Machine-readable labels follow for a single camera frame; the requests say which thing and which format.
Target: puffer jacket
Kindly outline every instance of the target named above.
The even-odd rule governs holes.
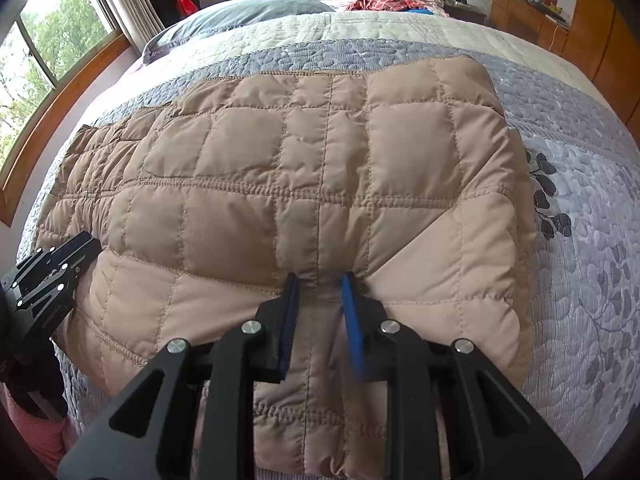
[[[289,375],[255,391],[257,465],[381,478],[382,384],[353,381],[339,278],[423,337],[473,340],[521,385],[535,224],[519,133],[469,57],[201,81],[85,126],[34,244],[104,251],[57,333],[110,394],[162,346],[219,338],[303,280]]]

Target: metal screw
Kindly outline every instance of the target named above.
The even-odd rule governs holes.
[[[385,319],[382,323],[380,323],[380,330],[385,334],[395,334],[400,331],[400,323],[394,321],[393,319]]]
[[[454,345],[461,354],[471,354],[474,351],[474,344],[469,339],[458,339]]]
[[[260,324],[260,321],[256,321],[255,319],[242,323],[242,331],[245,334],[257,334],[261,329],[262,325]]]
[[[169,351],[169,354],[179,354],[187,349],[187,342],[181,338],[171,339],[166,349]]]

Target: gray pillow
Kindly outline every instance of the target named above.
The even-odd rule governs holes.
[[[231,0],[192,14],[152,38],[142,51],[143,63],[166,56],[191,38],[207,38],[232,28],[283,16],[334,12],[317,0]]]

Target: pink fabric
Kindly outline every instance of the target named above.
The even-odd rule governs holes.
[[[24,441],[45,467],[55,475],[65,455],[62,432],[66,426],[66,418],[60,422],[37,418],[18,406],[9,392],[6,392],[6,404],[7,413]]]
[[[428,6],[420,0],[356,0],[347,10],[391,10],[427,9]]]

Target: blue gripper pad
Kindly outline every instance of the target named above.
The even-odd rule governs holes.
[[[291,362],[291,351],[293,350],[293,336],[296,331],[296,317],[298,316],[298,307],[300,306],[300,280],[297,277],[287,279],[286,293],[288,298],[287,306],[282,323],[282,331],[280,332],[280,359],[278,361],[278,371],[282,378],[289,371]]]
[[[364,376],[364,343],[362,329],[356,313],[356,294],[357,291],[352,290],[351,281],[345,274],[342,277],[342,312],[344,313],[344,322],[347,327],[351,366],[356,377],[361,379]]]

